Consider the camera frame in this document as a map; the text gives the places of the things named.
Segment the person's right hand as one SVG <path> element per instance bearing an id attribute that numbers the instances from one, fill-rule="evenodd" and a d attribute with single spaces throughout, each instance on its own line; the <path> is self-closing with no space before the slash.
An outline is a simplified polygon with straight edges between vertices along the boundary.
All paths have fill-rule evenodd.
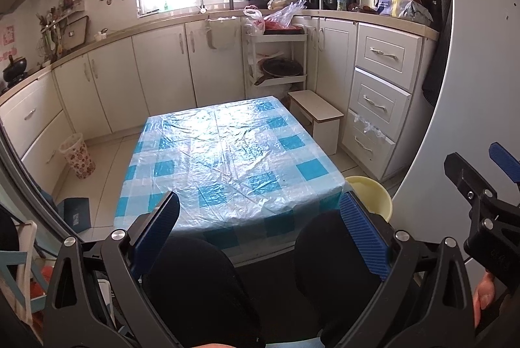
<path id="1" fill-rule="evenodd" d="M 508 298 L 504 298 L 501 300 L 500 303 L 496 303 L 495 295 L 495 277 L 491 272 L 485 271 L 482 280 L 480 280 L 480 282 L 476 286 L 476 290 L 473 294 L 473 313 L 475 328 L 479 326 L 482 313 L 486 311 L 488 308 L 496 308 L 498 309 L 499 313 L 504 311 Z"/>

